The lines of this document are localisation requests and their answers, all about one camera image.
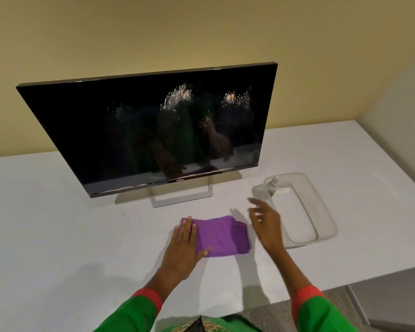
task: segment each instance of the red cuff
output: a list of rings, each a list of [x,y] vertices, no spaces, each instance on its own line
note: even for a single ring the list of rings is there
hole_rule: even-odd
[[[141,288],[135,291],[135,293],[131,296],[131,298],[134,296],[143,296],[149,299],[154,304],[155,308],[157,309],[157,316],[158,316],[161,310],[161,307],[163,306],[163,300],[161,299],[160,295],[155,290]]]
[[[296,316],[301,305],[308,299],[316,296],[323,296],[323,293],[313,285],[305,286],[298,290],[292,300],[292,318],[296,326]]]

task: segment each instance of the microfiber cloth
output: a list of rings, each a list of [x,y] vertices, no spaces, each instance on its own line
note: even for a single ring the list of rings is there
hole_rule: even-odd
[[[195,251],[208,251],[207,257],[248,254],[250,243],[247,225],[236,221],[233,216],[209,220],[193,219],[197,224]]]

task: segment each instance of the green garment with red cuff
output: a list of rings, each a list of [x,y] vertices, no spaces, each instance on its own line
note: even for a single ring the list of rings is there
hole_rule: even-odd
[[[95,332],[149,332],[163,301],[151,289],[143,288],[125,301]],[[355,329],[315,286],[299,290],[292,301],[292,317],[299,332],[353,332]],[[202,317],[206,332],[261,332],[239,315]],[[183,332],[192,322],[163,332]]]

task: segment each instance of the green sleeve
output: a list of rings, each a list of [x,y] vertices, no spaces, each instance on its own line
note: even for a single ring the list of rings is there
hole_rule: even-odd
[[[144,296],[133,296],[112,313],[95,332],[149,332],[157,317],[153,302]]]
[[[305,301],[298,310],[299,332],[354,332],[355,329],[323,296]]]

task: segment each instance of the desk surface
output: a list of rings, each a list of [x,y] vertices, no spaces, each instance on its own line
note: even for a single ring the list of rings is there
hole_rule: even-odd
[[[415,184],[354,121],[267,130],[243,179],[155,209],[90,199],[58,152],[0,157],[0,331],[91,331],[148,281],[181,217],[244,220],[251,188],[289,172],[308,175],[339,229],[289,251],[321,290],[415,267]],[[256,242],[249,255],[203,259],[157,325],[286,299]]]

